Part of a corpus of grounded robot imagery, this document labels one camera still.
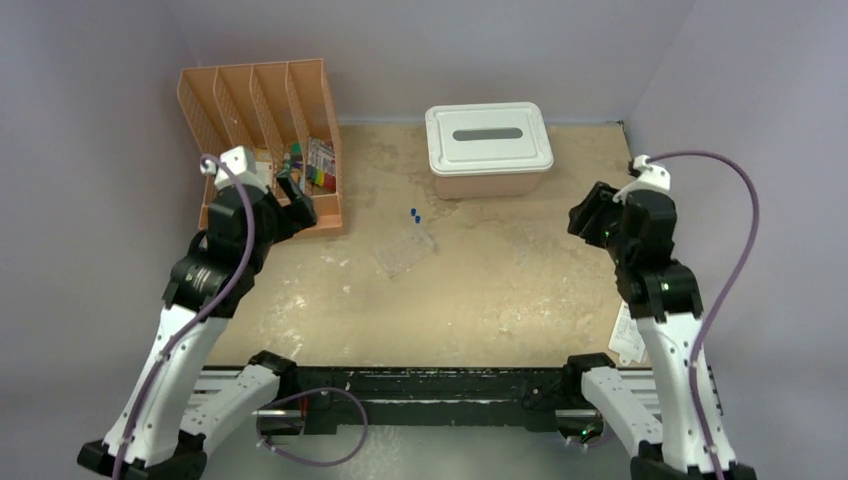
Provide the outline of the clear plastic well plate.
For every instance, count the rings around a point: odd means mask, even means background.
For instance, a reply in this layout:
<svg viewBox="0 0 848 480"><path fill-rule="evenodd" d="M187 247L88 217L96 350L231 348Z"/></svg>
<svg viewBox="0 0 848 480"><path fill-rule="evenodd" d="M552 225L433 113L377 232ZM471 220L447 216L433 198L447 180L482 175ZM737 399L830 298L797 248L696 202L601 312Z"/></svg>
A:
<svg viewBox="0 0 848 480"><path fill-rule="evenodd" d="M374 249L374 256L389 278L407 271L435 250L432 237L418 224L402 230Z"/></svg>

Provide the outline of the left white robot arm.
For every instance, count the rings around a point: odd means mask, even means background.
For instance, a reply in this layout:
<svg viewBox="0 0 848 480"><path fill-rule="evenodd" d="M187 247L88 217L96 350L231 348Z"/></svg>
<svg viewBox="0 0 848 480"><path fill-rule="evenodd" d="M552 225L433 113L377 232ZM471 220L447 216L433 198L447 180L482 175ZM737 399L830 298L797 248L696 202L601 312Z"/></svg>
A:
<svg viewBox="0 0 848 480"><path fill-rule="evenodd" d="M117 479L198 479L211 455L257 408L297 399L293 361L261 351L235 380L191 408L212 347L253 288L270 248L317 222L312 200L280 172L281 204L253 175L241 175L210 204L206 229L171 270L150 354L122 414L104 438L84 444L79 466Z"/></svg>

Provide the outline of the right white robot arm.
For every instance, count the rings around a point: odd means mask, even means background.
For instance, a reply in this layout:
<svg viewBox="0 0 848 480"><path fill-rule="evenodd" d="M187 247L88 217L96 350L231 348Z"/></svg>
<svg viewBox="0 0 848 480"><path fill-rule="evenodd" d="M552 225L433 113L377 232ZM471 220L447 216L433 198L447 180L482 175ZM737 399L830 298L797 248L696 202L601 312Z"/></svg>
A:
<svg viewBox="0 0 848 480"><path fill-rule="evenodd" d="M672 256L674 201L596 183L569 212L568 231L606 250L616 286L645 344L659 402L651 413L601 354L569 358L564 399L592 404L630 455L633 479L754 479L726 436L698 343L703 305L694 273Z"/></svg>

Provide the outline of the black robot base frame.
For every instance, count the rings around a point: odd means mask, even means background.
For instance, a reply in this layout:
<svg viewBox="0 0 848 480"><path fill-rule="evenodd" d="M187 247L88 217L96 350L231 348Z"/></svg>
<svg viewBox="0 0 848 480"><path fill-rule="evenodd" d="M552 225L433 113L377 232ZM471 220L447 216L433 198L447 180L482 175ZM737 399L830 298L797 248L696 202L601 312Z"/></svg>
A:
<svg viewBox="0 0 848 480"><path fill-rule="evenodd" d="M259 407L261 428L297 421L308 435L340 426L519 427L594 442L603 418L566 367L317 367L284 375Z"/></svg>

